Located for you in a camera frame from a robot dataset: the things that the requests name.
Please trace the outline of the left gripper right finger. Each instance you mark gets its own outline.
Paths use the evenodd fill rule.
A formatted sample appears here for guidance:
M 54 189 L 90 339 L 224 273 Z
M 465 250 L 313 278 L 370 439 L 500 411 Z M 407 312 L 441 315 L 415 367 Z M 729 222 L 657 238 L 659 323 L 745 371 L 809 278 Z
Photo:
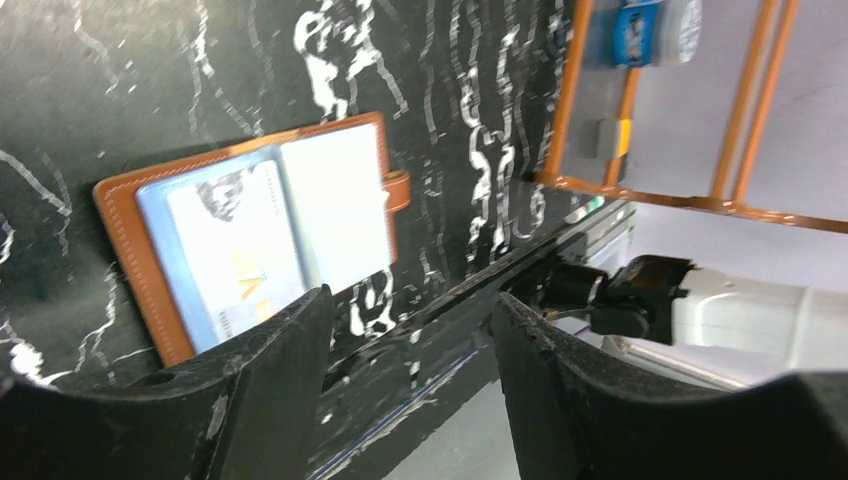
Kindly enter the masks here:
M 847 376 L 732 392 L 629 364 L 501 293 L 495 353 L 524 479 L 843 479 Z

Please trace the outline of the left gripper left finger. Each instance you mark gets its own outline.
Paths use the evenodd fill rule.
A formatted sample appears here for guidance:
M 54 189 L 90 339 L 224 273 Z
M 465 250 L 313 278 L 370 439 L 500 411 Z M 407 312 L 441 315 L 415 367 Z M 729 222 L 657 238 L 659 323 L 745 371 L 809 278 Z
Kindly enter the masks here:
M 302 479 L 334 303 L 312 289 L 247 332 L 123 388 L 3 375 L 5 479 Z

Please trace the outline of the brown leather card holder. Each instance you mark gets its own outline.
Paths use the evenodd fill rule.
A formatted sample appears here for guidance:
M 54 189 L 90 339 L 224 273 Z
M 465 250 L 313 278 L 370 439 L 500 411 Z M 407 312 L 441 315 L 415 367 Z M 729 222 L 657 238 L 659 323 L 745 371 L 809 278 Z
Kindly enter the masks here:
M 411 200 L 378 112 L 122 173 L 93 197 L 166 366 L 309 289 L 338 293 L 386 270 Z

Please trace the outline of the white silver VIP card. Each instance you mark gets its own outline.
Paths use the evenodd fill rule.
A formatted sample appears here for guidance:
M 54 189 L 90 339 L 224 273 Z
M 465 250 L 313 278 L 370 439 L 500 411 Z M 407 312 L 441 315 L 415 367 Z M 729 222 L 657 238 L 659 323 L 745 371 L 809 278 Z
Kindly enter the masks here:
M 162 190 L 189 281 L 179 294 L 203 352 L 270 319 L 306 289 L 274 160 Z

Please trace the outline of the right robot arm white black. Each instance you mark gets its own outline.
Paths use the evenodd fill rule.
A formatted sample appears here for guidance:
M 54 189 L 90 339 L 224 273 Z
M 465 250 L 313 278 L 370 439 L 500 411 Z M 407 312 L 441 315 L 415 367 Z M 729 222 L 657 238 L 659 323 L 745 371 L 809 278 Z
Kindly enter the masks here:
M 609 275 L 553 257 L 510 290 L 539 311 L 576 313 L 599 335 L 756 352 L 796 365 L 838 364 L 847 353 L 846 294 L 731 277 L 689 259 L 641 255 Z

